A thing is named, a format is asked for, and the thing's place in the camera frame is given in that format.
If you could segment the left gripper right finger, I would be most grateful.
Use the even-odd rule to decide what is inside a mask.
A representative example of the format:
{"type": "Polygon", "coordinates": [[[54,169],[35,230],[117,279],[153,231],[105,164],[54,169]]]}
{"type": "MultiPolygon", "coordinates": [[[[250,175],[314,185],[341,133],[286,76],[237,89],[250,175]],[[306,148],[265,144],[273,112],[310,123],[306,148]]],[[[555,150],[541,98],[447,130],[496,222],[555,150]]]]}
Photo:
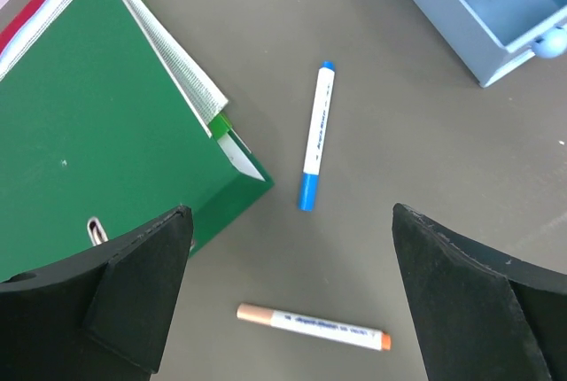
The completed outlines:
{"type": "Polygon", "coordinates": [[[392,210],[392,237],[430,380],[564,380],[566,276],[392,210]]]}

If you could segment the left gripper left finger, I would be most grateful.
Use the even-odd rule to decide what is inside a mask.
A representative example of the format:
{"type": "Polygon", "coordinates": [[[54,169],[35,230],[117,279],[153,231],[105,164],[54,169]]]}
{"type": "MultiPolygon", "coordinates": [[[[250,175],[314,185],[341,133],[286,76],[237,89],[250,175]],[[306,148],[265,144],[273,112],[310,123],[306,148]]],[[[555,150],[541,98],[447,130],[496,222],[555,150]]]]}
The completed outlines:
{"type": "Polygon", "coordinates": [[[1,284],[3,380],[148,380],[193,236],[187,206],[1,284]]]}

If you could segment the light blue bin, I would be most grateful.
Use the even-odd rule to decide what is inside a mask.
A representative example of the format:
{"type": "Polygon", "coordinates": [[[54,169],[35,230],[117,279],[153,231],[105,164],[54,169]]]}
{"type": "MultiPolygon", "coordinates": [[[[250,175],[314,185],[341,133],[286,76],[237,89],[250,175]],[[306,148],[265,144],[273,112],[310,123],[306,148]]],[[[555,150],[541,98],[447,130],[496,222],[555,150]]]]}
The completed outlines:
{"type": "Polygon", "coordinates": [[[566,0],[413,0],[483,88],[566,53],[566,0]]]}

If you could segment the green ring binder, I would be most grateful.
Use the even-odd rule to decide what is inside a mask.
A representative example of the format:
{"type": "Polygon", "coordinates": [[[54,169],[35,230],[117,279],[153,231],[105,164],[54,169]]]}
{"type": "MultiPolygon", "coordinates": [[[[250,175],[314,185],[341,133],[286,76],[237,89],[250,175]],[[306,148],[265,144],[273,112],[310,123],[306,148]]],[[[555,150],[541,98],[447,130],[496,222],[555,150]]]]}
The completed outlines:
{"type": "Polygon", "coordinates": [[[206,133],[124,0],[72,0],[1,80],[1,277],[187,206],[203,247],[272,187],[206,133]]]}

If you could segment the white blue pen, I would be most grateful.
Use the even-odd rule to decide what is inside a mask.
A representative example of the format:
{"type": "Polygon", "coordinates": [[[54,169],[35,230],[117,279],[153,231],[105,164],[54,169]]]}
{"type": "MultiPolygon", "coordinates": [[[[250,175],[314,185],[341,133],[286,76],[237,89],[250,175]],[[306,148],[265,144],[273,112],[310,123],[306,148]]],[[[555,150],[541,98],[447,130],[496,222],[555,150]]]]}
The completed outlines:
{"type": "Polygon", "coordinates": [[[329,60],[323,61],[315,82],[315,95],[307,135],[298,203],[299,209],[305,212],[313,211],[315,208],[335,73],[334,64],[329,60]]]}

